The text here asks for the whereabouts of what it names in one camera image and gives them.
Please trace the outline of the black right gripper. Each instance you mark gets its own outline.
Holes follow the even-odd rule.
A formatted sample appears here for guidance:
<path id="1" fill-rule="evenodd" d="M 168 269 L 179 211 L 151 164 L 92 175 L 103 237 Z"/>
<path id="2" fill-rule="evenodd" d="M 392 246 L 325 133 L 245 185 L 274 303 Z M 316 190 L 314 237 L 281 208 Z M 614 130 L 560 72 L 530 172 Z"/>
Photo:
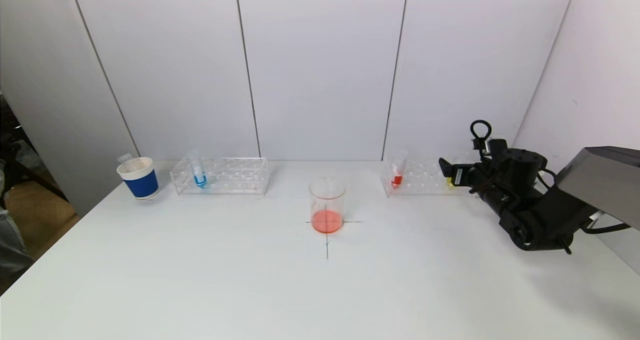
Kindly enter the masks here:
<path id="1" fill-rule="evenodd" d="M 483 184 L 480 163 L 451 164 L 445 158 L 438 159 L 439 169 L 444 178 L 451 178 L 453 187 L 478 188 Z"/>

